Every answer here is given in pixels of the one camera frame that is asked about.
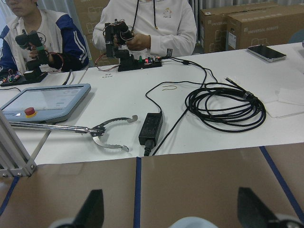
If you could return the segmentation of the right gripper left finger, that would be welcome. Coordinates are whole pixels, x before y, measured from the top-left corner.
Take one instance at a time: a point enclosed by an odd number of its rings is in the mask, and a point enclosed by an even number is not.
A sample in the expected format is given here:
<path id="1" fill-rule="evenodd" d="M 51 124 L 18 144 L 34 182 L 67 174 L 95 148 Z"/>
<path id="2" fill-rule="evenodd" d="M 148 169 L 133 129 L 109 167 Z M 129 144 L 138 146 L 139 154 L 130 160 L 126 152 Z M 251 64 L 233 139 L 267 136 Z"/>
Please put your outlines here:
<path id="1" fill-rule="evenodd" d="M 104 222 L 103 191 L 92 190 L 72 222 L 73 228 L 101 228 Z"/>

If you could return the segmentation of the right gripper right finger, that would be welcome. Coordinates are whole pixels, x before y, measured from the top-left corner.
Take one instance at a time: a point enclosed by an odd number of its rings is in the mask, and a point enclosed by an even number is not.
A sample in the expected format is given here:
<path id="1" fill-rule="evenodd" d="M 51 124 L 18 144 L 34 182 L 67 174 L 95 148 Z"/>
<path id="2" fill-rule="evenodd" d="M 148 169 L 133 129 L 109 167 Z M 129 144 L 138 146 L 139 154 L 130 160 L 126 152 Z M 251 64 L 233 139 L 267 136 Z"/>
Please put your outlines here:
<path id="1" fill-rule="evenodd" d="M 237 218 L 243 228 L 277 228 L 278 218 L 250 189 L 239 187 Z"/>

